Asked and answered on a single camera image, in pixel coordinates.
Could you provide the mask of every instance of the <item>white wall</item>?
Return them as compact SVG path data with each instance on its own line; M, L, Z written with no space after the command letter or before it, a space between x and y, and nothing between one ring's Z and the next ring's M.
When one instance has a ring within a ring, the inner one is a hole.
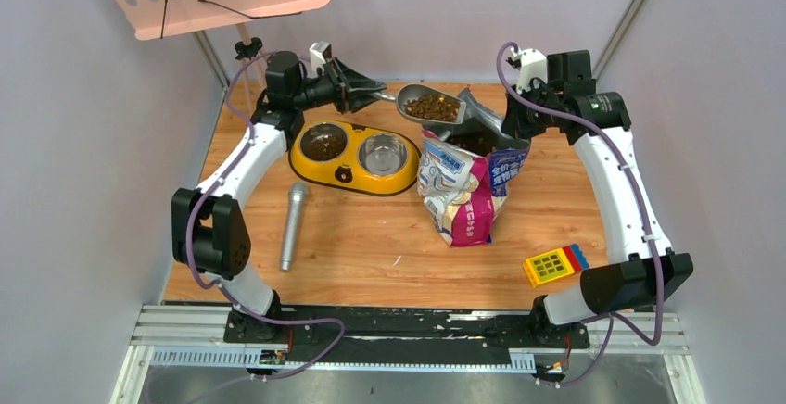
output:
M786 0L650 0L602 80L695 274L668 302L712 403L782 402Z
M515 40L598 57L629 0L332 0L302 15L250 21L268 50L306 53L319 40L355 70L383 80L495 81L494 57ZM212 31L223 65L238 68L234 28Z
M0 400L105 403L219 89L192 38L138 42L113 0L2 1Z

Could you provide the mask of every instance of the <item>double pet bowl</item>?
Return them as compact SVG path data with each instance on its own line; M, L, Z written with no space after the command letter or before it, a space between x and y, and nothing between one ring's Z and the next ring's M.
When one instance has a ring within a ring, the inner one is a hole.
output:
M376 196L394 196L414 184L420 151L410 139L344 121L306 128L289 152L301 179Z

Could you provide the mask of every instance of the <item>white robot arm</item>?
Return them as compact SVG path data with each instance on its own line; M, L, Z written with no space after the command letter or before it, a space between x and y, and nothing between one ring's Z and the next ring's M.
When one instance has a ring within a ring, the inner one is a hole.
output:
M503 51L497 71L507 84L501 68ZM583 271L579 284L537 298L535 321L548 331L620 309L651 306L658 295L668 297L691 275L691 256L674 253L655 218L637 168L622 97L596 92L586 50L546 57L538 50L516 46L512 55L508 63L519 69L519 79L515 89L506 87L508 111L502 131L532 138L556 127L566 136L598 200L609 259L607 266ZM656 282L659 268L661 285Z
M292 145L303 127L303 110L334 103L339 112L357 112L387 88L334 58L328 43L311 47L311 64L315 78L306 75L294 53L272 54L265 72L267 88L243 139L208 179L195 189L179 189L171 201L175 260L189 264L191 259L195 276L221 284L228 296L260 316L266 316L277 299L248 264L251 241L242 214L248 198ZM211 226L202 223L208 217Z

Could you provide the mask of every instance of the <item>pet food bag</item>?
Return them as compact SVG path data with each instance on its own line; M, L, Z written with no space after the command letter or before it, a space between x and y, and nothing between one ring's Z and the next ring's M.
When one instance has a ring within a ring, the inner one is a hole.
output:
M488 115L488 108L482 108ZM521 171L529 153L529 142L503 135L499 122L483 123L488 122L476 121L471 135L477 136L478 125L482 125L481 135L487 140L496 138L500 148L491 147L484 157L423 130L418 194L450 246L491 243L491 226L508 197L507 184Z

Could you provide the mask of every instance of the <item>wooden table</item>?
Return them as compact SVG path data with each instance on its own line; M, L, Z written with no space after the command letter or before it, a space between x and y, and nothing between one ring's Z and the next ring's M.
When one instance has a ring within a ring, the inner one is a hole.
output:
M390 84L389 91L395 94L401 86ZM432 86L458 94L465 84ZM498 84L470 87L478 101L504 113L504 91ZM236 106L245 104L242 87L233 100ZM422 147L420 125L402 118L392 103L377 102L351 116L341 116L332 107L306 112L307 124L315 120L349 120L388 129ZM229 155L244 127L225 109L204 176ZM577 243L590 266L606 264L601 218L587 173L556 131L535 138L523 171L510 183L491 245L448 248L415 187L398 196L375 197L312 184L292 270L280 272L287 192L298 180L286 158L279 159L244 211L252 242L249 263L283 302L529 309L535 297L560 291L578 276L534 289L521 268L525 258ZM201 290L179 263L164 296L223 300L216 289Z

